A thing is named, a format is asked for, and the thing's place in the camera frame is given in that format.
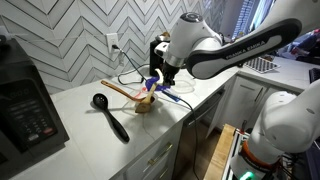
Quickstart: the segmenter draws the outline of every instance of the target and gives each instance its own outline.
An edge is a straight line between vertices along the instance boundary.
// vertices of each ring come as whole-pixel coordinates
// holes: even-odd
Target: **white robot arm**
[[[255,31],[222,46],[221,37],[200,15],[185,13],[171,33],[171,42],[159,44],[155,53],[165,59],[165,83],[174,85],[174,75],[183,64],[198,79],[212,78],[229,67],[279,49],[319,26],[318,0],[277,0]]]

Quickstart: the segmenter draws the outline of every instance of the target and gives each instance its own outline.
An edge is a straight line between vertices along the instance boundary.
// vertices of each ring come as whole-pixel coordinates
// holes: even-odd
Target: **black ladle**
[[[110,117],[110,120],[112,122],[112,125],[114,129],[118,132],[120,137],[125,141],[129,142],[130,138],[126,132],[126,130],[122,127],[122,125],[119,123],[119,121],[112,116],[110,111],[108,110],[108,99],[105,95],[103,94],[95,94],[93,96],[93,103],[96,105],[99,109],[103,110],[104,112],[107,113],[107,115]]]

